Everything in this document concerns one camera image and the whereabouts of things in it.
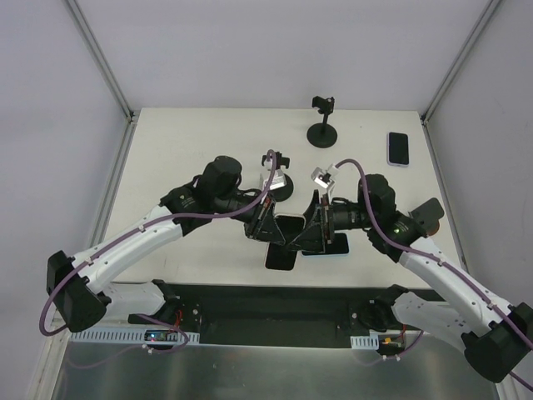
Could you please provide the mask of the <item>black phone cream case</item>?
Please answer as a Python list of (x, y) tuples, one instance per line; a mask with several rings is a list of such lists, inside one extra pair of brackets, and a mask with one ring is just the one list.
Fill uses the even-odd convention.
[(276, 223), (281, 229), (284, 243), (268, 244), (265, 268), (276, 271), (291, 271), (295, 266), (297, 251), (290, 249), (290, 243), (304, 228), (305, 218), (297, 215), (277, 215)]

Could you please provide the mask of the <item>black round-base phone stand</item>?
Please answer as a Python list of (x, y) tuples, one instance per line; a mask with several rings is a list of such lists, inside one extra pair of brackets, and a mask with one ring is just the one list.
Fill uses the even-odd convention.
[[(276, 169), (271, 184), (269, 185), (271, 195), (277, 202), (284, 202), (290, 198), (294, 192), (294, 182), (291, 177), (288, 176), (283, 168), (288, 169), (290, 167), (291, 159), (285, 157), (281, 152), (276, 152)], [(272, 171), (272, 162), (270, 158), (265, 154), (262, 156), (262, 166), (268, 171), (268, 174)], [(268, 181), (270, 175), (260, 175), (260, 188), (263, 189)]]

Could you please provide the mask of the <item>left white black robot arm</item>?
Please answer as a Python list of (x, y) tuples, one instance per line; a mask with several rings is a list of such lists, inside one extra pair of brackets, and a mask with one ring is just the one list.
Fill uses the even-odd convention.
[(242, 222), (251, 240), (284, 244), (274, 216), (276, 201), (270, 194), (280, 159), (279, 152), (269, 150), (262, 158), (268, 178), (258, 189), (242, 191), (242, 165), (235, 158), (218, 156), (124, 232), (73, 256), (54, 253), (47, 261), (48, 299), (43, 309), (55, 307), (72, 333), (96, 325), (111, 309), (112, 298), (104, 289), (115, 277), (215, 219)]

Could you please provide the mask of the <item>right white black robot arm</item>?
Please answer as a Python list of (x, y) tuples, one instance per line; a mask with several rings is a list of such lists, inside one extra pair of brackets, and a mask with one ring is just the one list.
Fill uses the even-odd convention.
[(532, 308), (515, 306), (483, 287), (457, 267), (430, 237), (444, 212), (432, 198), (405, 215), (396, 208), (396, 194), (380, 174), (358, 183), (357, 200), (332, 197), (335, 168), (317, 168), (312, 180), (324, 188), (315, 197), (304, 228), (287, 241), (289, 250), (325, 255), (340, 232), (361, 229), (372, 246), (429, 284), (448, 304), (446, 308), (422, 301), (410, 290), (389, 287), (366, 310), (362, 324), (385, 331), (402, 323), (420, 328), (458, 349), (483, 378), (499, 383), (532, 350)]

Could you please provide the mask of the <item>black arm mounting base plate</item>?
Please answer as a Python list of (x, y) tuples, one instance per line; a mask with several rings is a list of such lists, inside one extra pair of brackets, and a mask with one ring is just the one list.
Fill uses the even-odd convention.
[(202, 344), (287, 348), (349, 348), (351, 338), (400, 323), (386, 313), (406, 288), (247, 287), (158, 282), (163, 304), (151, 318)]

